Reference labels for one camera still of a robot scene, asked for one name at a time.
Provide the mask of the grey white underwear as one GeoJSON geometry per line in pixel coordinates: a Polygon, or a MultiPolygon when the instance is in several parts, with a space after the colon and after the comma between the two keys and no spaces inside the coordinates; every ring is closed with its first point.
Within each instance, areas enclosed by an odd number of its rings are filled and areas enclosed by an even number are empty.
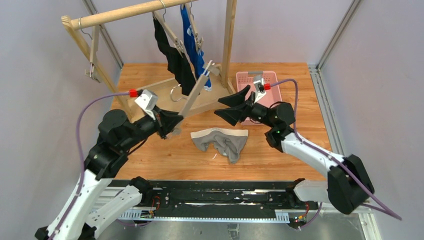
{"type": "Polygon", "coordinates": [[[210,146],[227,157],[230,164],[236,164],[241,157],[249,136],[247,129],[227,129],[212,127],[190,133],[191,140],[197,149],[206,152],[210,146]]]}

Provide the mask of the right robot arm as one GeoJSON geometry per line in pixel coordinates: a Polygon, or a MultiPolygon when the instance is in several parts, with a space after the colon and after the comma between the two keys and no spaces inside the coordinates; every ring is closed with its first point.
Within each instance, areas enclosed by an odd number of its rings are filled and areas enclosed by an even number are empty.
{"type": "Polygon", "coordinates": [[[294,129],[295,110],[290,103],[278,101],[271,106],[262,105],[256,102],[256,93],[249,86],[219,98],[218,102],[227,107],[215,110],[217,116],[232,126],[247,118],[268,126],[270,129],[264,135],[271,148],[301,160],[326,178],[325,181],[299,179],[292,188],[295,200],[329,203],[348,215],[375,193],[358,156],[328,151],[294,129]]]}

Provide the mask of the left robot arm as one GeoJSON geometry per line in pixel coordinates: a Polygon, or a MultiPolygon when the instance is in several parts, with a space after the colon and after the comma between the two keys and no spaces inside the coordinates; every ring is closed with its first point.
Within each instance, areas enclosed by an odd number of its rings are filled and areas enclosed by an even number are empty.
{"type": "Polygon", "coordinates": [[[142,177],[130,181],[123,192],[92,213],[97,199],[128,161],[133,148],[148,137],[165,138],[183,120],[175,111],[154,107],[153,116],[130,122],[121,109],[108,111],[98,125],[99,136],[83,161],[82,173],[66,204],[48,226],[39,228],[38,240],[95,240],[118,216],[153,196],[153,187],[142,177]]]}

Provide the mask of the beige clip hanger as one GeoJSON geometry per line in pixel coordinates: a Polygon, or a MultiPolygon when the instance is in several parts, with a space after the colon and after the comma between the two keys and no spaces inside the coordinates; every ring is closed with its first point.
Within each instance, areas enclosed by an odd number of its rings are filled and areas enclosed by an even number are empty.
{"type": "Polygon", "coordinates": [[[183,97],[180,100],[177,95],[169,95],[165,97],[164,106],[167,110],[179,112],[185,119],[188,117],[201,114],[218,108],[218,99],[228,95],[229,91],[223,86],[221,80],[222,66],[219,63],[210,61],[205,64],[205,71],[200,75],[198,82],[193,87],[189,96],[183,97]],[[202,83],[210,78],[212,90],[204,89],[202,83]]]}

